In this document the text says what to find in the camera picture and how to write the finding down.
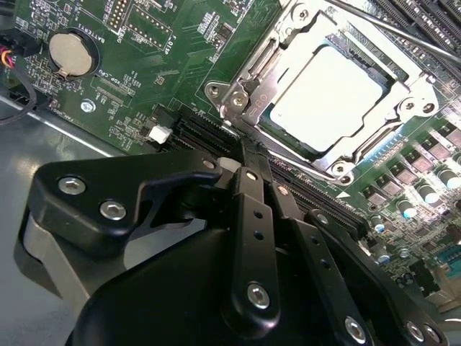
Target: gray metal surface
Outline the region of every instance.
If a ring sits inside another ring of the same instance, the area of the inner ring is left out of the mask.
[[[13,111],[0,102],[0,117]],[[13,248],[37,168],[101,156],[32,117],[0,127],[0,345],[64,345],[71,333],[75,321],[67,305],[19,272]]]
[[[0,119],[17,106],[0,97]],[[0,345],[62,346],[75,324],[69,303],[28,280],[13,249],[35,171],[48,162],[96,159],[121,152],[53,114],[29,114],[0,127]],[[157,231],[128,244],[124,263],[133,267],[203,228]]]

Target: capacitor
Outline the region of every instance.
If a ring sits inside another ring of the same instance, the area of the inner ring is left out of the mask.
[[[404,218],[414,218],[418,213],[409,200],[401,200],[397,203],[397,208],[400,210]]]
[[[385,247],[375,247],[373,254],[377,262],[381,265],[386,265],[390,262],[390,256]]]
[[[445,231],[449,234],[453,243],[461,245],[461,228],[456,225],[448,225]]]
[[[461,178],[458,177],[451,169],[444,169],[438,173],[437,176],[449,189],[457,189],[461,186]]]
[[[418,191],[418,194],[423,198],[424,202],[428,204],[435,203],[439,200],[437,192],[428,184],[421,185],[416,191]]]
[[[372,216],[370,221],[372,223],[373,229],[376,232],[382,233],[382,232],[385,231],[385,226],[384,226],[384,223],[382,222],[382,219],[381,219],[380,216],[378,216],[378,215]]]
[[[410,257],[410,250],[400,249],[400,251],[398,252],[398,255],[400,256],[400,258],[408,258]]]

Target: silver screw head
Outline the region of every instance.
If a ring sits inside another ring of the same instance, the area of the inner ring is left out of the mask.
[[[232,104],[237,108],[243,108],[248,104],[248,95],[245,92],[234,92],[231,99]]]
[[[419,342],[424,341],[423,332],[419,330],[419,328],[412,321],[406,322],[406,329],[408,330],[410,335],[414,337],[416,340],[418,340]]]
[[[328,219],[323,214],[317,214],[317,219],[326,225],[328,225]]]
[[[216,168],[216,165],[212,163],[211,161],[208,160],[203,160],[203,165],[209,169],[214,169]]]
[[[81,101],[80,108],[85,113],[93,113],[96,110],[96,105],[90,99],[83,99]]]
[[[65,177],[59,179],[58,187],[67,195],[80,195],[86,190],[86,185],[79,178]]]
[[[362,326],[352,317],[348,316],[344,321],[346,331],[357,343],[363,345],[367,341],[367,336]]]
[[[258,180],[258,177],[253,172],[247,171],[246,176],[251,180]]]
[[[424,325],[424,329],[426,330],[427,334],[429,334],[429,336],[434,339],[435,342],[442,342],[442,339],[440,338],[440,336],[435,332],[435,330],[433,330],[431,328],[431,326],[429,326],[428,324],[425,324]]]
[[[257,283],[252,283],[246,290],[248,300],[258,309],[264,310],[269,308],[270,298],[266,290]]]
[[[112,221],[122,220],[127,215],[125,207],[113,200],[107,200],[106,202],[102,203],[101,207],[99,208],[99,212],[105,218]]]
[[[279,190],[279,192],[280,192],[282,195],[288,196],[288,190],[287,190],[286,187],[280,185],[280,186],[277,187],[277,190]]]

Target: black metal arm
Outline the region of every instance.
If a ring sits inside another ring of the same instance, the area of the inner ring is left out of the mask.
[[[303,217],[257,146],[41,167],[15,249],[22,272],[70,300],[74,346],[448,345],[319,209]],[[127,269],[136,230],[207,221]]]

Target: green circuit board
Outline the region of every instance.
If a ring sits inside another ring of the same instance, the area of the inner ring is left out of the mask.
[[[367,9],[376,13],[374,6]],[[155,149],[140,135],[140,129],[158,105],[173,112],[185,105],[197,117],[219,119],[203,92],[204,83],[231,81],[280,10],[277,0],[20,0],[18,28],[48,43],[54,32],[75,27],[97,44],[101,63],[94,74],[63,81],[50,70],[46,50],[16,62],[27,70],[38,90],[53,98],[52,112],[127,154],[144,154]],[[391,39],[400,45],[395,37]],[[354,170],[356,179],[349,186],[312,179],[283,161],[274,160],[351,212],[366,219],[376,214],[385,217],[393,229],[378,236],[392,257],[385,269],[394,278],[407,272],[409,264],[421,258],[432,261],[438,253],[452,247],[444,230],[449,223],[461,226],[461,212],[454,207],[461,193],[448,190],[436,176],[447,167],[461,173],[456,162],[460,150],[437,135],[437,130],[447,123],[460,124],[461,86],[432,59],[422,58],[404,45],[402,49],[437,78],[434,88],[440,103],[438,114],[431,118],[414,117],[407,122]],[[95,111],[86,113],[81,109],[84,99],[94,102]],[[437,161],[421,149],[429,134],[449,150],[450,158]],[[403,186],[399,194],[379,207],[371,204],[363,195],[364,189],[374,185],[378,177],[389,174],[397,161],[405,162],[403,155],[414,148],[427,154],[434,168],[422,174],[406,166],[419,182],[426,181],[436,189],[441,203],[428,205],[417,195],[415,187]],[[396,208],[396,202],[403,198],[418,210],[411,220],[403,218]],[[402,248],[411,255],[400,258]]]
[[[51,110],[129,154],[152,151],[138,130],[157,105],[212,112],[203,83],[230,80],[279,12],[277,0],[18,1],[17,26],[49,41],[75,27],[98,45],[96,73],[63,82],[48,54],[18,61],[35,86],[55,99]],[[225,40],[211,37],[221,30]],[[83,99],[97,108],[81,110]]]

